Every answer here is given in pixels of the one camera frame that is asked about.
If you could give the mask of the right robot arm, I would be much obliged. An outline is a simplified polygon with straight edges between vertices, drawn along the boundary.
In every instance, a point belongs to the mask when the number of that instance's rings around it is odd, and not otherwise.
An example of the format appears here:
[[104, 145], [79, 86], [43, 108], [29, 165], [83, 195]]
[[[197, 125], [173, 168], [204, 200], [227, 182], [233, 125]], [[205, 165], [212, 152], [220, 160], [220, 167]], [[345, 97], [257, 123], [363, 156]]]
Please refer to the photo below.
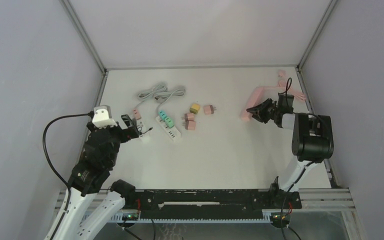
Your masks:
[[278, 187], [269, 194], [269, 203], [282, 208], [289, 201], [287, 192], [296, 192], [309, 171], [330, 159], [334, 153], [332, 119], [328, 115], [295, 112], [294, 96], [279, 93], [278, 100], [266, 99], [246, 109], [251, 117], [260, 123], [273, 121], [277, 127], [292, 131], [292, 159], [284, 173], [276, 177]]

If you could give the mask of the pink USB charger plug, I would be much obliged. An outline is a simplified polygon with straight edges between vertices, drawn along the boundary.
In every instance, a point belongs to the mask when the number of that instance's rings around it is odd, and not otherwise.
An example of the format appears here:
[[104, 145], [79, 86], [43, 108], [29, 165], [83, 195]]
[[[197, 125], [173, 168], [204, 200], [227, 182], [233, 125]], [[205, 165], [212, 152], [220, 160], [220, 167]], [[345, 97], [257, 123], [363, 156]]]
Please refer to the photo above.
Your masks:
[[140, 114], [140, 112], [139, 112], [139, 110], [138, 110], [137, 108], [134, 108], [134, 109], [132, 110], [132, 113], [133, 113], [133, 117], [134, 117], [137, 121], [139, 121], [139, 120], [142, 119], [142, 116], [141, 116], [141, 114]]

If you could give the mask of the white power strip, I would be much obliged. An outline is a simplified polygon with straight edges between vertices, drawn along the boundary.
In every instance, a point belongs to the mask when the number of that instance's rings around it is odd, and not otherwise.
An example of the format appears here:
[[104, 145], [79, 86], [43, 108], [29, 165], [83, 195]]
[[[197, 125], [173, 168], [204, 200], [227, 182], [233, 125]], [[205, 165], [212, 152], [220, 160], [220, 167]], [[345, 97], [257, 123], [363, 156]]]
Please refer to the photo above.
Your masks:
[[139, 139], [143, 143], [149, 142], [150, 141], [150, 133], [148, 132], [149, 127], [146, 125], [146, 123], [144, 122], [144, 120], [142, 118], [136, 120], [136, 126], [137, 126], [137, 130], [139, 132]]
[[159, 115], [155, 118], [156, 122], [159, 126], [164, 130], [164, 132], [168, 135], [168, 137], [174, 142], [177, 143], [182, 137], [181, 132], [176, 128], [175, 124], [174, 127], [168, 128], [163, 120], [159, 117]]

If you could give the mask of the teal charger plug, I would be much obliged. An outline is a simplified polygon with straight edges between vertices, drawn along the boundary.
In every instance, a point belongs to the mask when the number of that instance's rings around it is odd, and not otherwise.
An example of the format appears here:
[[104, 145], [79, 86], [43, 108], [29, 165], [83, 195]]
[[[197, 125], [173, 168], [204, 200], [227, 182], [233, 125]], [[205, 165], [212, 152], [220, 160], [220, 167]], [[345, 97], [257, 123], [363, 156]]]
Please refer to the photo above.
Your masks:
[[160, 119], [162, 120], [162, 121], [164, 121], [168, 116], [167, 116], [167, 114], [166, 114], [166, 112], [164, 111], [164, 110], [160, 110], [159, 112], [158, 112], [158, 115], [159, 115], [159, 117], [160, 117]]

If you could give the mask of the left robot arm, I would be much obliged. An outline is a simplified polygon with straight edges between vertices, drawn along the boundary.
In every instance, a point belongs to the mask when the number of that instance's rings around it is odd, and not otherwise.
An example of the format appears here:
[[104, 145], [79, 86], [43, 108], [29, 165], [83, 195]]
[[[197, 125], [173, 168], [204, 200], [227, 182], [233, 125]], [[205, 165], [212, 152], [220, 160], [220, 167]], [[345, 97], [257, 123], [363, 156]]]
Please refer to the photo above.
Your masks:
[[138, 200], [136, 188], [132, 184], [119, 179], [109, 188], [106, 198], [92, 214], [83, 221], [92, 200], [100, 192], [103, 183], [110, 176], [116, 165], [121, 144], [140, 136], [136, 121], [123, 114], [121, 119], [127, 128], [122, 129], [117, 121], [109, 118], [102, 128], [92, 121], [87, 123], [90, 134], [83, 145], [78, 163], [65, 180], [53, 166], [46, 144], [50, 126], [60, 116], [51, 120], [42, 134], [42, 146], [46, 161], [54, 174], [66, 186], [65, 196], [56, 219], [50, 227], [47, 240], [89, 240], [93, 239], [106, 222], [120, 209], [133, 207]]

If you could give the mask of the pink power strip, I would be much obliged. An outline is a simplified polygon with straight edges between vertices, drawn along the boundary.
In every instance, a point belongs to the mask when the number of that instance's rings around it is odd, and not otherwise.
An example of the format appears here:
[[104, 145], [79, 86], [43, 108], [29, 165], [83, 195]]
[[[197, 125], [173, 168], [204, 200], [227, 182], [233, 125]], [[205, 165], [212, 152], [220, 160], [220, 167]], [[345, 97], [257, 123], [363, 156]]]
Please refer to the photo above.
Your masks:
[[252, 118], [252, 114], [247, 111], [249, 108], [253, 108], [261, 103], [262, 97], [265, 91], [270, 90], [268, 86], [259, 86], [256, 87], [251, 95], [249, 96], [244, 108], [240, 113], [240, 119], [244, 122], [249, 122]]

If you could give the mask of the green charger plug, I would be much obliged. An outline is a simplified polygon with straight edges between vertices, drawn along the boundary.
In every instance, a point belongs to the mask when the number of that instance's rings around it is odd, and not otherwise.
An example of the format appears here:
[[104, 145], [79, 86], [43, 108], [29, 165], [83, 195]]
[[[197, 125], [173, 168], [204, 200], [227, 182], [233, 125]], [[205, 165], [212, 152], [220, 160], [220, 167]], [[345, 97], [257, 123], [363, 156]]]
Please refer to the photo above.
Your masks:
[[169, 129], [174, 127], [174, 121], [170, 117], [165, 117], [163, 121]]

